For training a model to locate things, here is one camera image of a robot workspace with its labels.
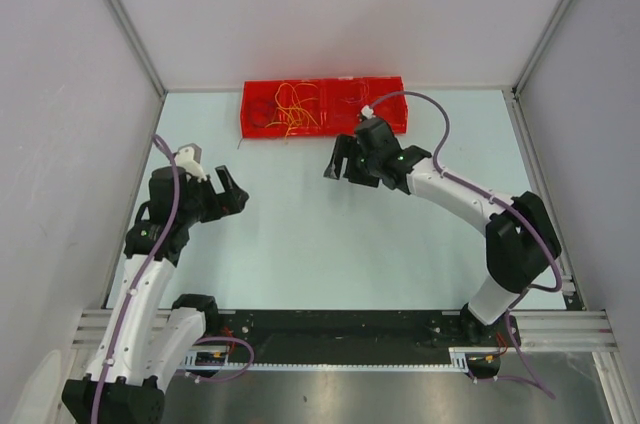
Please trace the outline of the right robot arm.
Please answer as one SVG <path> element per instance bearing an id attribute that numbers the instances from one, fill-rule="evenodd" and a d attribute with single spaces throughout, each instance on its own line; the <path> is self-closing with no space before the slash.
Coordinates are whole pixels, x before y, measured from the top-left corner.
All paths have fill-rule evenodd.
<path id="1" fill-rule="evenodd" d="M 487 276 L 463 306 L 460 320 L 463 337 L 484 345 L 538 276 L 557 267 L 562 248 L 538 195 L 501 195 L 447 170 L 437 157 L 416 145 L 402 147 L 391 126 L 372 117 L 362 120 L 353 134 L 337 136 L 324 175 L 426 199 L 483 236 Z"/>

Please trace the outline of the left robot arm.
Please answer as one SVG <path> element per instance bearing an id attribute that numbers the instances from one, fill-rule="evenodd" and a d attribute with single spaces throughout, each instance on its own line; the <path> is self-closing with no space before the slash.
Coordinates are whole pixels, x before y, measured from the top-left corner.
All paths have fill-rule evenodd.
<path id="1" fill-rule="evenodd" d="M 152 332 L 189 231 L 244 210 L 248 193 L 229 170 L 215 170 L 216 192 L 198 164 L 152 172 L 149 197 L 126 234 L 122 283 L 96 354 L 83 377 L 68 379 L 62 402 L 78 423 L 158 423 L 170 381 L 196 342 L 214 341 L 221 318 L 214 297 L 182 294 Z"/>

